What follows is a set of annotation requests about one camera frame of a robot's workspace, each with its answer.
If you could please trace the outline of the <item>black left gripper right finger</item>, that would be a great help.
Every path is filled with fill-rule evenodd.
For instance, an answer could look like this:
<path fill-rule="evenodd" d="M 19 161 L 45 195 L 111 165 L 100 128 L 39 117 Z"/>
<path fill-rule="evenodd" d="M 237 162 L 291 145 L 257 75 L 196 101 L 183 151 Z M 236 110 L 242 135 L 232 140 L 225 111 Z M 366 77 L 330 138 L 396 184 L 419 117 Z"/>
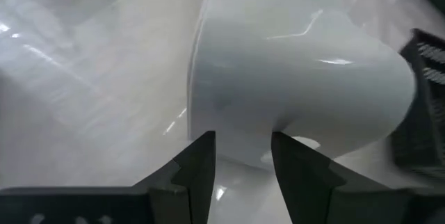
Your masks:
<path fill-rule="evenodd" d="M 295 224 L 402 223 L 410 194 L 390 189 L 283 134 L 271 136 L 275 174 Z"/>

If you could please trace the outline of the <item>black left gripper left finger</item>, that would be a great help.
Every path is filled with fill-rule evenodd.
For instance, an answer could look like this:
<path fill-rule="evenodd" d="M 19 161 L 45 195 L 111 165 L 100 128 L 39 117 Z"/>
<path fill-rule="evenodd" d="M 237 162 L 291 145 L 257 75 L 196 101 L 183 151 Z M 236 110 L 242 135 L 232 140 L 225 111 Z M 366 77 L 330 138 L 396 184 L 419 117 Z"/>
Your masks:
<path fill-rule="evenodd" d="M 206 131 L 134 185 L 141 223 L 206 224 L 216 173 L 216 133 Z"/>

